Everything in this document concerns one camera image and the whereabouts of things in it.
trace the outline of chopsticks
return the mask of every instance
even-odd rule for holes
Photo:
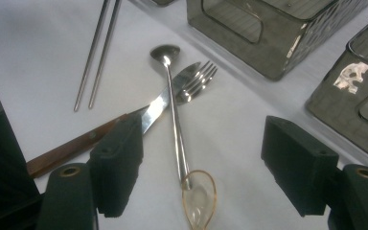
[[[84,87],[86,85],[86,79],[88,77],[88,72],[89,72],[89,69],[90,69],[90,66],[91,66],[91,63],[92,63],[92,59],[94,57],[94,53],[95,53],[95,50],[96,50],[97,45],[98,45],[98,40],[99,40],[99,37],[100,37],[100,33],[101,33],[102,27],[104,25],[104,19],[105,19],[106,10],[107,10],[108,5],[109,5],[109,0],[103,0],[103,7],[101,9],[101,15],[100,15],[100,18],[98,20],[97,29],[95,30],[94,38],[92,39],[91,49],[89,51],[88,59],[86,61],[85,68],[84,68],[84,71],[83,71],[83,74],[82,74],[82,79],[81,79],[81,83],[80,83],[79,93],[78,93],[77,99],[76,99],[76,104],[74,105],[74,111],[75,112],[77,112],[80,108],[82,93],[83,93]],[[111,19],[110,19],[110,22],[109,22],[108,31],[106,33],[105,43],[103,44],[103,52],[101,54],[101,60],[100,60],[99,66],[98,66],[97,75],[95,77],[94,86],[92,88],[91,97],[89,99],[89,105],[88,105],[89,109],[91,109],[94,106],[94,101],[95,101],[95,97],[97,95],[99,82],[100,82],[100,79],[101,79],[101,74],[102,74],[102,71],[104,69],[104,59],[105,59],[107,50],[109,48],[109,42],[110,42],[110,39],[112,37],[113,29],[115,27],[116,17],[117,17],[120,5],[121,5],[121,1],[116,0],[115,5],[113,7],[112,16],[111,16]]]

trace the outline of fork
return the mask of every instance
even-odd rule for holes
[[[193,99],[198,95],[215,75],[216,71],[207,71],[208,68],[204,70],[206,68],[205,66],[206,64],[202,66],[195,76],[186,85],[184,85],[180,92],[178,92],[176,96],[177,104],[188,103],[190,101],[188,98]],[[114,127],[116,121],[123,120],[124,116],[126,116],[126,114],[106,124],[98,126],[63,145],[30,160],[27,163],[29,175],[33,178],[40,177],[55,167],[60,166],[61,164],[89,150]]]

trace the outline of white tablecloth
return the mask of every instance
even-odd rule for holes
[[[111,1],[107,21],[113,7]],[[272,82],[187,24],[186,2],[158,8],[123,0],[96,103],[90,90],[107,29],[103,27],[80,111],[73,111],[103,1],[0,1],[0,100],[27,161],[152,101],[167,85],[150,58],[160,44],[181,47],[172,72],[210,59],[219,70],[205,92],[179,107],[190,168],[209,172],[218,208],[209,229],[328,229],[301,218],[261,159],[265,117],[288,119],[340,153],[340,167],[368,166],[368,155],[310,115],[304,103],[368,24],[368,7],[282,80]],[[120,218],[100,215],[100,229],[189,229],[181,206],[170,111],[144,137],[145,157]],[[74,161],[85,162],[88,153]],[[48,176],[35,182],[44,192]]]

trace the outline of steak knife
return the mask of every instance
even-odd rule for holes
[[[183,69],[173,80],[173,91],[178,93],[182,87],[196,73],[200,62],[194,63]],[[163,110],[169,105],[169,91],[166,87],[159,96],[145,107],[135,110],[132,113],[139,113],[142,117],[142,134],[145,134],[155,120],[161,115]],[[119,122],[127,118],[124,114],[112,121],[109,121],[101,126],[98,126],[83,135],[55,148],[46,153],[41,154],[35,159],[27,163],[27,170],[32,178],[37,178],[43,174],[53,170],[55,167],[71,160],[79,154],[92,149],[112,128]]]

